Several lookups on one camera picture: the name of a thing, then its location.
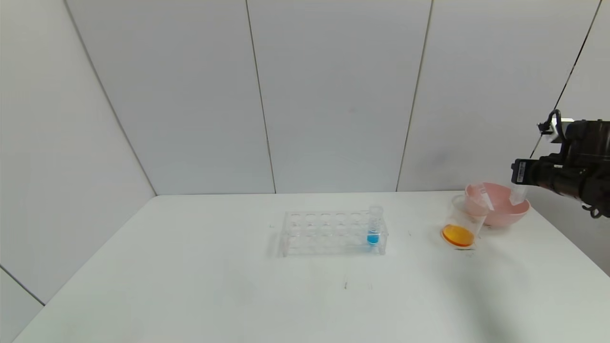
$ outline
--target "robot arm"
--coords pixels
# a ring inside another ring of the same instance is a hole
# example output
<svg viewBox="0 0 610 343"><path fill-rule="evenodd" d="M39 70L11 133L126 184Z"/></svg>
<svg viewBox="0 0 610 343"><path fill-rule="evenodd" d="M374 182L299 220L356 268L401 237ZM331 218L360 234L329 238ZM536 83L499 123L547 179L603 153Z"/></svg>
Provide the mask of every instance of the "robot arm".
<svg viewBox="0 0 610 343"><path fill-rule="evenodd" d="M512 183L580 200L593 218L610 217L610 121L562 121L560 111L554 110L538 128L561 144L561 152L515 160Z"/></svg>

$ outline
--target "plastic cup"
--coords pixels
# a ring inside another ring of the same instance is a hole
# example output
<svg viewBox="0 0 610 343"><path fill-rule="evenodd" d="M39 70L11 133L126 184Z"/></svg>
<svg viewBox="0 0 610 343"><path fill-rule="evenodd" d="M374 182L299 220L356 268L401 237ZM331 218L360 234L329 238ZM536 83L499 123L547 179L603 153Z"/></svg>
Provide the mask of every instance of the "plastic cup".
<svg viewBox="0 0 610 343"><path fill-rule="evenodd" d="M483 206L468 204L466 207L466 196L456 195L451 199L449 216L440 234L456 247L469 247L475 243L488 213L489 209Z"/></svg>

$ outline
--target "white table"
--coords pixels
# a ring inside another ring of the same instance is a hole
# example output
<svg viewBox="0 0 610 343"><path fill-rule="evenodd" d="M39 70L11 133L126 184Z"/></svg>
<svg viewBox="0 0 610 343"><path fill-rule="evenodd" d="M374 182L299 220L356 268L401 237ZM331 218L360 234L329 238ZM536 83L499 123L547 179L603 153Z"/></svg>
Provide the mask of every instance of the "white table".
<svg viewBox="0 0 610 343"><path fill-rule="evenodd" d="M608 276L534 210L454 250L457 193L154 198L15 342L610 342ZM385 256L278 257L285 211L370 204Z"/></svg>

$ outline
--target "pink bowl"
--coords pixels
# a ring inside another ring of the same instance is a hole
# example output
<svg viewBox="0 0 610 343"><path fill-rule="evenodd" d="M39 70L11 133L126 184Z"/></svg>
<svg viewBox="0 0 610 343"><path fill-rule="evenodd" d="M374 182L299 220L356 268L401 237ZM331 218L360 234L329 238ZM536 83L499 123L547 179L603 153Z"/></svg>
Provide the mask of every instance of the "pink bowl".
<svg viewBox="0 0 610 343"><path fill-rule="evenodd" d="M493 210L489 211L485 224L490 226L509 226L516 223L529 211L529 201L513 205L509 200L511 189L499 184L484 182ZM472 184L466 187L466 207L484 203L481 192Z"/></svg>

